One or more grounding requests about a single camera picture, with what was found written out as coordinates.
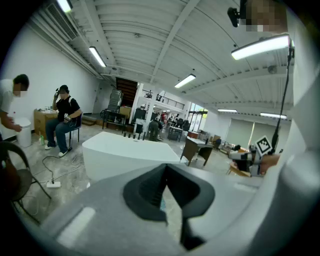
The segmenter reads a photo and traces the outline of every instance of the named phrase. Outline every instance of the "ceiling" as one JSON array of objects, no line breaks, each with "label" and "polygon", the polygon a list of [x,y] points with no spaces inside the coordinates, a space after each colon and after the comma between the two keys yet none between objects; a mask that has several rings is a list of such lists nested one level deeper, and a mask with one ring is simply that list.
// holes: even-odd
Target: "ceiling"
[{"label": "ceiling", "polygon": [[[236,109],[234,115],[243,118],[279,113],[288,50],[234,60],[234,49],[271,36],[232,26],[227,10],[239,8],[239,2],[71,0],[68,17],[80,36],[68,44],[110,81],[120,77],[151,84],[211,111]],[[88,45],[96,47],[106,68],[99,66]],[[269,66],[277,66],[277,72],[270,74]],[[176,89],[175,84],[189,74],[196,79]],[[292,79],[284,106],[283,113],[291,119]]]}]

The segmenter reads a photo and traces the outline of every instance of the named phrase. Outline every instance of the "concrete floor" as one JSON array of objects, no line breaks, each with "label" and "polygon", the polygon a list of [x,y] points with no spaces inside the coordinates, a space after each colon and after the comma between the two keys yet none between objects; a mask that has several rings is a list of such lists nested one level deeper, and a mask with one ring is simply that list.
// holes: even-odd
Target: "concrete floor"
[{"label": "concrete floor", "polygon": [[[33,184],[31,185],[31,188],[26,196],[23,198],[23,204],[26,209],[40,222],[49,216],[56,208],[68,203],[75,195],[86,189],[90,180],[87,177],[86,169],[83,164],[82,143],[97,135],[101,131],[102,127],[99,125],[83,125],[80,128],[79,142],[77,134],[78,131],[74,132],[72,151],[60,159],[50,157],[44,160],[47,167],[53,170],[54,177],[58,177],[59,175],[78,167],[74,172],[66,174],[56,180],[61,182],[61,188],[57,189],[48,189],[46,187],[46,181],[50,180],[51,173],[46,170],[42,160],[46,156],[57,156],[59,153],[59,148],[56,147],[51,150],[45,150],[44,146],[40,145],[39,143],[39,137],[36,134],[32,134],[32,145],[30,147],[23,148],[23,151],[28,159],[32,174],[35,175],[40,182],[42,182],[41,184],[52,197],[52,200],[49,200],[49,198],[40,189],[38,184]],[[104,129],[103,131],[119,135],[121,134],[120,130],[116,131]],[[168,140],[168,134],[166,130],[164,130],[160,136],[164,138],[163,142],[160,143],[167,143],[180,157],[185,145],[186,136],[183,136],[180,142]],[[68,144],[69,134],[66,134],[66,140]],[[24,164],[18,155],[15,153],[10,153],[10,157],[17,169],[23,168]],[[204,162],[205,160],[200,157],[197,161],[192,160],[190,166],[215,174],[225,175],[229,169],[229,163],[231,161],[225,154],[213,150],[206,166],[203,166]],[[167,214],[168,232],[172,235],[172,238],[178,242],[182,224],[181,209],[167,188],[163,193],[163,199],[165,201],[165,211]],[[19,211],[23,214],[23,216],[29,218],[23,213],[22,209],[19,209]]]}]

